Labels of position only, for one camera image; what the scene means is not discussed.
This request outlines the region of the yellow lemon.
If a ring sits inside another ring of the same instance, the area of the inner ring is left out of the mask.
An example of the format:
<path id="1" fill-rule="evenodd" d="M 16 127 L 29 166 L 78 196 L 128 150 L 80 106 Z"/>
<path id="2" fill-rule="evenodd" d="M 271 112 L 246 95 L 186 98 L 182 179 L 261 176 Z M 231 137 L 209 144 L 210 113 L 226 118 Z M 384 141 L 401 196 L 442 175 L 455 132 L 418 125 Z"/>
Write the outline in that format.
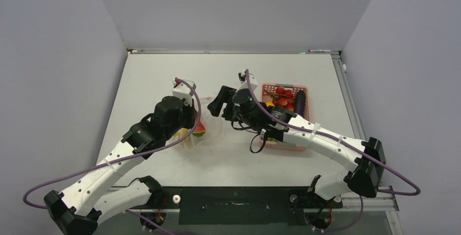
<path id="1" fill-rule="evenodd" d="M 267 102 L 265 102 L 265 105 L 266 105 L 267 107 L 275 107 L 275 106 L 276 106 L 272 101 L 267 101 Z"/>

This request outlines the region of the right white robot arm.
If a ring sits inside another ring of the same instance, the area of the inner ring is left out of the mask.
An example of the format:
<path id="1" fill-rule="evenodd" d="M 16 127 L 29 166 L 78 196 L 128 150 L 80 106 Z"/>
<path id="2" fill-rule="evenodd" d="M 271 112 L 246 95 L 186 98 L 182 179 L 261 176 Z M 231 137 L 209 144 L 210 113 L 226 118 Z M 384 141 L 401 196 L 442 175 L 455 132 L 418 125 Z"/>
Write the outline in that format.
<path id="1" fill-rule="evenodd" d="M 349 192 L 377 196 L 385 163 L 379 140 L 364 141 L 328 131 L 291 110 L 256 102 L 248 88 L 222 86 L 207 108 L 212 116 L 244 123 L 264 139 L 306 147 L 341 165 L 343 169 L 335 174 L 314 177 L 307 192 L 311 205 L 320 207 Z"/>

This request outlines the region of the clear zip top bag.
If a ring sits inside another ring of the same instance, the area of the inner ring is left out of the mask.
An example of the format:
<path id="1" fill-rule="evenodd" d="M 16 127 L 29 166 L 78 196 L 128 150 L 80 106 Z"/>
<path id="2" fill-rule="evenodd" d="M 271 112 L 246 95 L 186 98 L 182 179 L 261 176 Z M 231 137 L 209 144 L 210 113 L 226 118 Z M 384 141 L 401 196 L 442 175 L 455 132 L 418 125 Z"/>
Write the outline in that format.
<path id="1" fill-rule="evenodd" d="M 197 138 L 191 134 L 190 137 L 192 140 L 192 144 L 191 145 L 181 145 L 179 143 L 178 146 L 181 149 L 193 150 L 193 149 L 201 149 L 203 147 L 207 147 L 211 145 L 214 141 L 216 141 L 219 135 L 221 134 L 222 132 L 221 119 L 218 117 L 213 117 L 207 108 L 208 104 L 211 103 L 213 99 L 214 99 L 214 96 L 200 98 L 200 104 L 202 107 L 200 121 L 204 124 L 206 133 L 201 138 Z"/>

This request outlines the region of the yellow bell pepper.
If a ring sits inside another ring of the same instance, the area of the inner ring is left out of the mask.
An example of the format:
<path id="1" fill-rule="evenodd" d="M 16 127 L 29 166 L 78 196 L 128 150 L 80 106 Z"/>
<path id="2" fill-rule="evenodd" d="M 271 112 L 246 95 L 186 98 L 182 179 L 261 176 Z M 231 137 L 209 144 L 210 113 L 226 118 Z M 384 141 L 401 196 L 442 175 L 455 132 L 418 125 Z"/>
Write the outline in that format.
<path id="1" fill-rule="evenodd" d="M 174 136 L 173 136 L 173 141 L 178 141 L 179 139 L 185 137 L 180 144 L 181 145 L 191 145 L 192 140 L 189 134 L 189 130 L 186 128 L 180 129 Z"/>

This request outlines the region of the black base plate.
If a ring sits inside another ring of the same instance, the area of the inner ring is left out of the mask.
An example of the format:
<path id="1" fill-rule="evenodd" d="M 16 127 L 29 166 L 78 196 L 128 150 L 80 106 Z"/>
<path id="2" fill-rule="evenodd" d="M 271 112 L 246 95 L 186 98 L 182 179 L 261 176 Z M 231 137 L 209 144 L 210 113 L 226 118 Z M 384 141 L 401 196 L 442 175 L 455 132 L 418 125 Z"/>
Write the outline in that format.
<path id="1" fill-rule="evenodd" d="M 308 194 L 305 187 L 168 187 L 139 210 L 177 210 L 181 225 L 304 225 L 305 214 L 320 208 L 341 209 L 341 201 L 325 201 Z"/>

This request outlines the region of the pink plastic basket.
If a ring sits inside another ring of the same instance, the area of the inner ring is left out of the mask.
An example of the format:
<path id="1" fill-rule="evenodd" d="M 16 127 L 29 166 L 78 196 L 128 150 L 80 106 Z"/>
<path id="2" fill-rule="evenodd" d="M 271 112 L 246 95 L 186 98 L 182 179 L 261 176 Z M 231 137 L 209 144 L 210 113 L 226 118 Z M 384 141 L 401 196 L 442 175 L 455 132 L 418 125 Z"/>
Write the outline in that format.
<path id="1" fill-rule="evenodd" d="M 306 86 L 264 83 L 261 86 L 261 100 L 266 104 L 288 108 L 310 121 L 309 95 Z M 279 142 L 271 138 L 268 138 L 265 147 L 299 152 L 307 149 L 300 145 Z"/>

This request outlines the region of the dark purple eggplant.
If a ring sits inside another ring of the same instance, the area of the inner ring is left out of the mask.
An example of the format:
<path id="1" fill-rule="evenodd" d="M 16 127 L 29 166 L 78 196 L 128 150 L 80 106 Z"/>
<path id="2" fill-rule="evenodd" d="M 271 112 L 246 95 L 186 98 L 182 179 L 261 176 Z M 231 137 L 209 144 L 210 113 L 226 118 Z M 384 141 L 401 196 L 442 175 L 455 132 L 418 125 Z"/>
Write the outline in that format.
<path id="1" fill-rule="evenodd" d="M 306 110 L 306 93 L 302 90 L 298 91 L 294 98 L 294 112 L 300 116 L 304 116 Z"/>

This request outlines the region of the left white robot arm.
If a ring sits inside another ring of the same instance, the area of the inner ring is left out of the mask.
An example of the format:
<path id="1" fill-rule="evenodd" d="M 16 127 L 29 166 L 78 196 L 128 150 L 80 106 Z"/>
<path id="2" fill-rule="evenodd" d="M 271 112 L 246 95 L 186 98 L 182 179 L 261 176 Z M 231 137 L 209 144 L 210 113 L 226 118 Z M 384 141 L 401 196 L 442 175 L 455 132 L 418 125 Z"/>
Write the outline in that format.
<path id="1" fill-rule="evenodd" d="M 194 105 L 174 96 L 164 97 L 153 113 L 134 124 L 113 150 L 76 183 L 45 197 L 46 208 L 63 234 L 93 234 L 98 225 L 130 209 L 149 208 L 164 203 L 163 188 L 151 176 L 140 177 L 129 186 L 108 193 L 121 177 L 144 162 L 147 151 L 156 151 L 180 129 L 194 126 L 197 111 Z"/>

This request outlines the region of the aluminium table rail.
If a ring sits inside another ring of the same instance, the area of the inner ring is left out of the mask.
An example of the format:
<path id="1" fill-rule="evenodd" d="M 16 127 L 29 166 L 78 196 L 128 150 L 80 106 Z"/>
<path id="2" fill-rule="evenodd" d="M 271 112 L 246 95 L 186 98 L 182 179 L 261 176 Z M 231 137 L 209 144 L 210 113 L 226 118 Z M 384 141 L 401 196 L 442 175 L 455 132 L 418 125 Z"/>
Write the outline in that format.
<path id="1" fill-rule="evenodd" d="M 346 104 L 346 110 L 351 122 L 354 137 L 365 140 L 365 134 L 358 115 L 358 111 L 351 94 L 351 89 L 346 78 L 345 65 L 341 60 L 341 52 L 334 51 L 332 54 L 333 65 L 337 74 L 342 96 Z M 376 198 L 363 198 L 366 211 L 398 211 L 397 199 L 394 195 L 378 193 Z"/>

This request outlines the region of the watermelon slice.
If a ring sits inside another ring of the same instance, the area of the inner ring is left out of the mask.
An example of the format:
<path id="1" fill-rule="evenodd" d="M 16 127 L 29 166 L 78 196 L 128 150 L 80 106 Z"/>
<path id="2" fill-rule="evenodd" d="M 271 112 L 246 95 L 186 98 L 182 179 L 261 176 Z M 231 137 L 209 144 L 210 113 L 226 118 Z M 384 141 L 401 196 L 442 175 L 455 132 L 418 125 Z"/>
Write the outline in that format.
<path id="1" fill-rule="evenodd" d="M 197 137 L 197 138 L 201 138 L 201 137 L 204 136 L 205 133 L 206 133 L 205 126 L 201 121 L 199 121 L 198 125 L 195 128 L 195 130 L 193 131 L 192 135 Z"/>

